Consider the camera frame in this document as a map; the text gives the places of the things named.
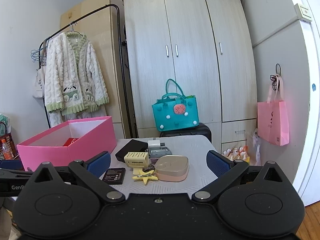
beige wooden wardrobe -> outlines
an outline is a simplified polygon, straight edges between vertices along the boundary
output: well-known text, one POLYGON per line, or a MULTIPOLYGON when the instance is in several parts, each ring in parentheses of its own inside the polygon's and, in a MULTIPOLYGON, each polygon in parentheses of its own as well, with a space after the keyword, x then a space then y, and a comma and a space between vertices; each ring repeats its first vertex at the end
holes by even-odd
MULTIPOLYGON (((120 9, 121 38, 124 41, 124 7, 122 0, 84 0, 61 15, 60 26, 64 27, 79 17, 111 3, 116 4, 120 9)), ((112 116, 116 138, 130 138, 121 76, 116 9, 114 7, 105 8, 80 20, 77 25, 74 25, 74 30, 86 34, 96 51, 110 99, 110 103, 106 104, 105 108, 107 115, 112 116)), ((129 71, 126 67, 125 75, 126 81, 129 83, 129 71)), ((127 89, 127 93, 129 108, 133 109, 130 88, 127 89)))
POLYGON ((124 0, 124 12, 139 137, 159 136, 151 105, 172 78, 196 95, 218 152, 245 145, 256 127, 257 87, 241 1, 124 0))

metal screw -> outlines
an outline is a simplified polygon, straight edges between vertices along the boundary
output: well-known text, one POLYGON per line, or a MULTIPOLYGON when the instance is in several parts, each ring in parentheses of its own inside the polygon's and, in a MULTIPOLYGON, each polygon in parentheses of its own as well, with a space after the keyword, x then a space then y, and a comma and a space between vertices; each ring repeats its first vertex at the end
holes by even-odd
POLYGON ((155 203, 162 203, 162 202, 163 202, 163 200, 161 198, 155 199, 155 203))
POLYGON ((198 199, 207 199, 211 196, 211 194, 207 191, 198 191, 195 193, 195 197, 198 199))
POLYGON ((107 193, 107 198, 109 199, 119 199, 122 197, 122 193, 119 191, 110 191, 107 193))

fluffy white cardigan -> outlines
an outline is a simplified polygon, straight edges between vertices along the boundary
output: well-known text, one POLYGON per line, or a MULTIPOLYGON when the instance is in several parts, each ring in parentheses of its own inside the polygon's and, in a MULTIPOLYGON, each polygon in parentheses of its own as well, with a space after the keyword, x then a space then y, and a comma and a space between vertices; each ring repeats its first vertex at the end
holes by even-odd
POLYGON ((106 85, 95 51, 86 36, 80 38, 79 50, 72 48, 61 33, 48 43, 44 100, 47 111, 62 115, 86 110, 94 112, 109 103, 106 85))

pink container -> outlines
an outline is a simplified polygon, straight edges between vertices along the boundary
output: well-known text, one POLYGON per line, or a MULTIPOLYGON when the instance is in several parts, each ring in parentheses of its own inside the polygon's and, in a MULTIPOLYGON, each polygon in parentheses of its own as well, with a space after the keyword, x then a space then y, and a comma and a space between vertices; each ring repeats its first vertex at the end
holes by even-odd
POLYGON ((40 163, 68 166, 71 161, 89 160, 95 155, 116 147, 112 117, 71 120, 39 133, 17 145, 25 170, 35 171, 40 163), (63 146, 69 138, 79 138, 63 146))

teal tote bag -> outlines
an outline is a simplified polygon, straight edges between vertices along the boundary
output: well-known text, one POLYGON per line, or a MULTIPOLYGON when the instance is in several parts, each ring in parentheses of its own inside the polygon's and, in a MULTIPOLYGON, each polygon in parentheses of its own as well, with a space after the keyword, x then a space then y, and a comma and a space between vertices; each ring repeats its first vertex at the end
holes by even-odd
POLYGON ((185 96, 181 87, 171 78, 165 84, 166 94, 152 105, 158 131, 171 131, 195 127, 199 124, 197 101, 195 96, 185 96), (169 81, 174 82, 181 95, 168 93, 169 81))

